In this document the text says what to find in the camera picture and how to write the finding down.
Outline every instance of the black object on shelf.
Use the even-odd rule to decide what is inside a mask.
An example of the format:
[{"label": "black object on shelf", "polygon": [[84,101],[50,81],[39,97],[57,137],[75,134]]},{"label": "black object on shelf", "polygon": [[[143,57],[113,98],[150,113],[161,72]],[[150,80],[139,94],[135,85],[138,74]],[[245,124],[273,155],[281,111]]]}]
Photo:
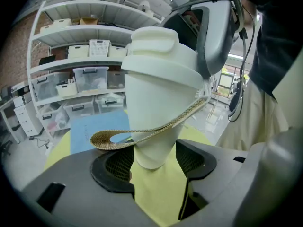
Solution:
[{"label": "black object on shelf", "polygon": [[51,56],[43,57],[39,61],[39,66],[43,65],[43,64],[51,63],[51,62],[55,61],[55,58],[56,58],[56,55],[51,55]]}]

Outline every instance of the desk leg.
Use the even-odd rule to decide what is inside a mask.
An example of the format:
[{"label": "desk leg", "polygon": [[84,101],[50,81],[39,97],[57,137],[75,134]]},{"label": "desk leg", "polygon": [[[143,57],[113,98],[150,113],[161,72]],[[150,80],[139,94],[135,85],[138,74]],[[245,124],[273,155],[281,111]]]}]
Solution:
[{"label": "desk leg", "polygon": [[20,141],[18,140],[18,138],[16,137],[13,129],[9,125],[9,122],[8,122],[8,119],[7,119],[6,115],[5,115],[4,110],[1,110],[1,114],[2,114],[2,118],[3,118],[4,122],[5,122],[5,125],[6,125],[7,129],[9,130],[9,132],[11,133],[11,135],[13,136],[13,138],[15,139],[15,141],[19,144]]}]

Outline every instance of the white tumbler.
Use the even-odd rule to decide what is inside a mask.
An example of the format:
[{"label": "white tumbler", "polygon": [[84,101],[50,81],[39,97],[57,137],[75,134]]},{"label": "white tumbler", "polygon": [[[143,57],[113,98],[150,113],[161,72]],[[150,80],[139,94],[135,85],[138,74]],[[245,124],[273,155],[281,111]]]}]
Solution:
[{"label": "white tumbler", "polygon": [[[162,126],[178,117],[202,87],[196,72],[197,53],[179,43],[178,34],[161,27],[144,27],[132,35],[125,75],[127,112],[131,130]],[[147,169],[165,163],[183,125],[175,126],[134,146],[134,158]],[[134,141],[152,132],[132,133]]]}]

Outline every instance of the gray floor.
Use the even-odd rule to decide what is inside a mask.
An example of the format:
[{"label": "gray floor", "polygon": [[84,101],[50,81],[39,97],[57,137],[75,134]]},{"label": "gray floor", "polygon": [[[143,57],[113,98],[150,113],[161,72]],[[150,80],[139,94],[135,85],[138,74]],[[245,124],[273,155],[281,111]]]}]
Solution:
[{"label": "gray floor", "polygon": [[[187,119],[186,123],[194,126],[201,131],[215,145],[220,135],[228,124],[227,114],[228,109],[224,104],[218,102],[213,114],[209,116],[209,112],[213,108],[212,104],[208,104],[202,111],[195,114],[195,117]],[[57,134],[52,142],[56,145],[61,137],[67,131],[61,131]],[[45,132],[38,138],[42,140],[48,139]],[[12,183],[12,185],[22,190],[30,181],[42,173],[46,164],[47,155],[45,147],[37,147],[37,140],[29,140],[28,138],[20,144],[12,144],[9,148],[10,156],[5,156],[3,159],[4,169]]]}]

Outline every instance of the woven strap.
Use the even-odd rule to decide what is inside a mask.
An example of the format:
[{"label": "woven strap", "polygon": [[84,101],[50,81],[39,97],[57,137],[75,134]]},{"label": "woven strap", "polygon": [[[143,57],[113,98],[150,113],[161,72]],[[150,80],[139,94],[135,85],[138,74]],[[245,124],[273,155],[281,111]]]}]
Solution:
[{"label": "woven strap", "polygon": [[[157,128],[149,129],[149,130],[105,130],[105,131],[99,131],[95,133],[91,138],[90,142],[91,144],[98,148],[103,150],[116,150],[116,149],[122,149],[128,146],[132,146],[135,144],[138,144],[142,141],[145,141],[147,139],[150,139],[151,137],[160,134],[180,123],[182,123],[184,120],[186,120],[188,117],[196,113],[198,110],[200,110],[208,100],[205,99],[197,99],[195,102],[193,102],[182,114],[180,114],[177,118],[171,120],[165,125],[162,125]],[[121,134],[121,133],[141,133],[141,132],[153,132],[151,135],[146,136],[140,140],[134,141],[134,142],[127,142],[127,143],[113,143],[110,141],[110,138],[114,135]]]}]

